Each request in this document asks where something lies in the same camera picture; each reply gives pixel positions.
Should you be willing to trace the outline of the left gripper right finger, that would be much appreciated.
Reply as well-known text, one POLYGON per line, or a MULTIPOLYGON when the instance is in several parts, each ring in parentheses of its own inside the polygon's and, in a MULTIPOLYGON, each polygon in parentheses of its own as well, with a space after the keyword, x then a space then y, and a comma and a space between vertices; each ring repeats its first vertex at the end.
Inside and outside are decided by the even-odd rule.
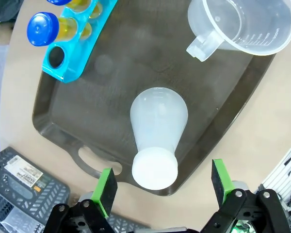
POLYGON ((248 223, 256 233, 290 233, 291 229, 277 193, 264 189, 257 193, 236 188, 221 159, 212 160, 211 181, 219 209, 202 233, 233 233, 240 223, 248 223))

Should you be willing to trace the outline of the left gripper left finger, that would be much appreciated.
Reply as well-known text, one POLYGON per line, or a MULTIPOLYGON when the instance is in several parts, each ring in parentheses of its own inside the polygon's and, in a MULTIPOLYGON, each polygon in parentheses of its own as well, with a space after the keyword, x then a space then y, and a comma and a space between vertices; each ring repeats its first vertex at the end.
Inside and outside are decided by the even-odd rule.
POLYGON ((107 221, 117 192, 112 168, 105 168, 91 197, 72 207, 59 203, 50 213, 45 233, 113 233, 107 221))

